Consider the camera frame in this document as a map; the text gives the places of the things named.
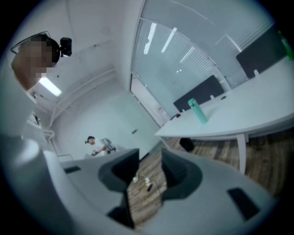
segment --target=white desk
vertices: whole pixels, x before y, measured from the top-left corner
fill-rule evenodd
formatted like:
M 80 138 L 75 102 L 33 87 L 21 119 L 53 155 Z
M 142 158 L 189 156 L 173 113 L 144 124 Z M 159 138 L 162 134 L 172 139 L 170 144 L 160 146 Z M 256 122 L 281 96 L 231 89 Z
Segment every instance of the white desk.
M 168 121 L 155 135 L 182 138 L 235 135 L 240 172 L 245 173 L 248 134 L 294 118 L 294 62 L 285 57 L 257 78 L 201 107 L 209 119 L 206 124 L 202 125 L 188 110 Z

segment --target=white shirt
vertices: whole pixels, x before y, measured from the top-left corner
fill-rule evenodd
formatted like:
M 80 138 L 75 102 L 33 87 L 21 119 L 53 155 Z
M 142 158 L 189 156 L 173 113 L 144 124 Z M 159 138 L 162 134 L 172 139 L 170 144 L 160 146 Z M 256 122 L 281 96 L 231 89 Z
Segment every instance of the white shirt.
M 100 152 L 105 147 L 105 144 L 102 142 L 102 140 L 95 139 L 95 147 L 96 147 L 96 151 Z

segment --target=glass wall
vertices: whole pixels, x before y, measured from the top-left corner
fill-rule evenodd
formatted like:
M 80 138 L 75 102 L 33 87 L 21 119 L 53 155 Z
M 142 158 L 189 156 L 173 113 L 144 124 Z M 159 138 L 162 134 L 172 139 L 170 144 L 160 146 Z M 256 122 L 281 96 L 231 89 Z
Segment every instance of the glass wall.
M 214 75 L 225 91 L 248 80 L 236 55 L 274 24 L 253 0 L 147 0 L 132 72 L 166 112 Z
M 132 72 L 170 116 L 178 112 L 173 102 L 211 75 L 227 89 L 217 66 L 187 38 L 175 31 L 167 45 L 172 31 L 141 20 L 132 65 Z

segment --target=man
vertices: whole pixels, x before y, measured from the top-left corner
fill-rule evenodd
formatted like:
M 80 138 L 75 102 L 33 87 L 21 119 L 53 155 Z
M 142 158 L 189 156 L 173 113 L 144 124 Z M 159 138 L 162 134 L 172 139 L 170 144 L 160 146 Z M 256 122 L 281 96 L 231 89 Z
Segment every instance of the man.
M 20 136 L 35 108 L 28 94 L 41 79 L 47 67 L 53 67 L 60 57 L 58 43 L 39 34 L 20 43 L 11 69 L 7 58 L 0 63 L 0 134 Z
M 96 150 L 91 154 L 92 157 L 95 157 L 97 154 L 105 151 L 107 154 L 111 152 L 116 152 L 116 148 L 113 146 L 111 141 L 107 138 L 104 139 L 95 139 L 93 136 L 89 136 L 85 144 L 95 145 Z
M 58 43 L 46 34 L 40 34 L 19 46 L 11 67 L 16 79 L 28 91 L 39 82 L 47 68 L 58 62 L 59 57 Z

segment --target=fluorescent light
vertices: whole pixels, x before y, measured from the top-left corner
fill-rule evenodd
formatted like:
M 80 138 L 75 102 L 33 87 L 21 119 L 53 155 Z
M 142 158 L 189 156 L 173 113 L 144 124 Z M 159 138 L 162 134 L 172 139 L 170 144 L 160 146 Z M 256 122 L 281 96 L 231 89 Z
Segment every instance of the fluorescent light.
M 177 28 L 174 28 L 174 29 L 171 31 L 171 33 L 170 33 L 170 35 L 169 35 L 169 38 L 167 38 L 166 43 L 164 44 L 164 47 L 163 47 L 162 50 L 161 50 L 161 53 L 164 53 L 164 52 L 165 52 L 166 48 L 167 48 L 168 45 L 170 44 L 170 41 L 173 39 L 173 36 L 175 35 L 176 30 L 177 30 Z
M 145 55 L 147 55 L 147 53 L 149 51 L 149 47 L 150 47 L 150 44 L 152 42 L 156 26 L 157 26 L 157 24 L 155 24 L 155 23 L 152 23 L 151 26 L 150 26 L 150 31 L 149 31 L 149 35 L 148 35 L 149 42 L 145 44 L 145 48 L 144 48 L 144 54 Z
M 234 44 L 234 46 L 238 49 L 239 52 L 242 52 L 241 48 L 235 43 L 233 39 L 229 35 L 226 34 L 226 37 Z
M 59 96 L 62 93 L 62 91 L 46 77 L 41 78 L 39 82 L 55 96 Z
M 190 50 L 184 55 L 184 57 L 181 59 L 180 63 L 183 63 L 185 59 L 195 50 L 195 47 L 191 47 Z

